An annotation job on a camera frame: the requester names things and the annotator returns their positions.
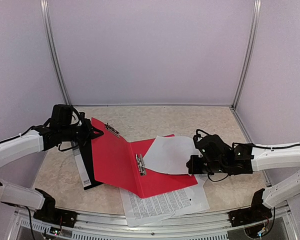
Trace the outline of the red file folder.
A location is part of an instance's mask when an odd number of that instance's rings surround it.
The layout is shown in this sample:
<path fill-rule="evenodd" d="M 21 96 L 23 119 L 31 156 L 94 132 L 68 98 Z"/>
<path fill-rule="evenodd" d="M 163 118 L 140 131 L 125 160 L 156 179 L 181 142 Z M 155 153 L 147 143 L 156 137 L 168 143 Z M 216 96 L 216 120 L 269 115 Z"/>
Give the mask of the red file folder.
<path fill-rule="evenodd" d="M 194 176 L 168 175 L 146 170 L 141 175 L 137 157 L 144 156 L 154 139 L 128 142 L 106 128 L 96 118 L 91 124 L 103 135 L 91 141 L 94 179 L 98 182 L 130 191 L 140 198 L 192 187 L 198 184 Z"/>

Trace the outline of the white paper sheet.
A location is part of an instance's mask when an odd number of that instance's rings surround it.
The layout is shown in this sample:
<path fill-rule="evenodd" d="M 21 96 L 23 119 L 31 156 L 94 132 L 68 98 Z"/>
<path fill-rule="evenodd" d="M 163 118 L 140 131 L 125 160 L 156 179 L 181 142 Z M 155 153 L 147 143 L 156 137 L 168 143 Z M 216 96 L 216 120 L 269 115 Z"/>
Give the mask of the white paper sheet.
<path fill-rule="evenodd" d="M 157 173 L 186 175 L 186 163 L 198 155 L 194 141 L 188 136 L 157 136 L 143 157 L 143 166 Z"/>

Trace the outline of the printed text paper sheet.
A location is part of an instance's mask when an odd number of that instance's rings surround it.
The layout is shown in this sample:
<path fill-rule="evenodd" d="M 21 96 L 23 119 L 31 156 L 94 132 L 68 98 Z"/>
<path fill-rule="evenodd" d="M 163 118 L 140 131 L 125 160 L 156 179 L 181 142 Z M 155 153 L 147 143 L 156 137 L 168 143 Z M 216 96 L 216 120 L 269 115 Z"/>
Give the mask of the printed text paper sheet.
<path fill-rule="evenodd" d="M 204 212 L 210 209 L 204 184 L 207 174 L 195 176 L 197 184 L 148 198 L 120 189 L 127 225 L 137 227 L 166 220 L 175 216 Z"/>

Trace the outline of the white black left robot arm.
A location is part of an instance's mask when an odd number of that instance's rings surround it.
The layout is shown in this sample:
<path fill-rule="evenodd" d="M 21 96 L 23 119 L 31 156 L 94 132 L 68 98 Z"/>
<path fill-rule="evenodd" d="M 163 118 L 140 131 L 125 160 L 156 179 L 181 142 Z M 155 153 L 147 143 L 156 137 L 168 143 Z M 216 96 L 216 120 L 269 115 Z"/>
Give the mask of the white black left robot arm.
<path fill-rule="evenodd" d="M 94 127 L 84 112 L 70 105 L 56 104 L 51 117 L 44 124 L 33 125 L 23 133 L 0 141 L 0 169 L 23 157 L 54 147 L 62 151 L 61 144 L 65 142 L 74 142 L 83 147 L 102 135 L 104 132 Z M 51 223 L 60 218 L 55 199 L 40 189 L 0 180 L 0 202 L 33 209 Z"/>

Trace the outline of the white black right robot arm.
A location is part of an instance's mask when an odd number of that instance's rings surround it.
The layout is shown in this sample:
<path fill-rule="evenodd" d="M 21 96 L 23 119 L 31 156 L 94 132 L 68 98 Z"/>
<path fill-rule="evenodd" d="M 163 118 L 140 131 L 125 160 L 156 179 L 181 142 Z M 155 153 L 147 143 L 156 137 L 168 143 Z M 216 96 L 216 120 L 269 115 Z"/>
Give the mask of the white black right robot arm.
<path fill-rule="evenodd" d="M 266 209 L 273 209 L 300 194 L 300 141 L 282 145 L 260 145 L 234 142 L 226 144 L 218 135 L 193 137 L 198 155 L 186 163 L 190 175 L 219 173 L 228 176 L 246 175 L 268 169 L 299 168 L 292 176 L 255 193 L 255 202 L 246 210 L 246 218 L 256 222 Z"/>

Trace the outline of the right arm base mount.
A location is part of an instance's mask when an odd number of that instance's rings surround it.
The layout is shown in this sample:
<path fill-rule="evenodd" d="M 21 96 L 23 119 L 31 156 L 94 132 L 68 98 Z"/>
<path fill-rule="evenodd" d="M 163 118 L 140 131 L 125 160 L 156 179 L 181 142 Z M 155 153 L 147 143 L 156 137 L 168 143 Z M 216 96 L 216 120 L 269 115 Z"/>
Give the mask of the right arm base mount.
<path fill-rule="evenodd" d="M 265 209 L 252 209 L 251 207 L 239 208 L 228 213 L 232 227 L 249 225 L 270 219 L 272 216 L 271 209 L 267 207 Z"/>

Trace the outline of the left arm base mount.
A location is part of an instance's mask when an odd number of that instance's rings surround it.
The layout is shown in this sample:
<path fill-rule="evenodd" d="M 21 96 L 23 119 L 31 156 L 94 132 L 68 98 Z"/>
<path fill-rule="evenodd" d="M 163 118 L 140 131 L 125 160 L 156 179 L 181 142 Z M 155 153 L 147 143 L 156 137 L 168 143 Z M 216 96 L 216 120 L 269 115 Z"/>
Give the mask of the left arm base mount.
<path fill-rule="evenodd" d="M 52 210 L 35 210 L 33 218 L 61 227 L 74 228 L 78 213 L 75 211 L 54 208 Z"/>

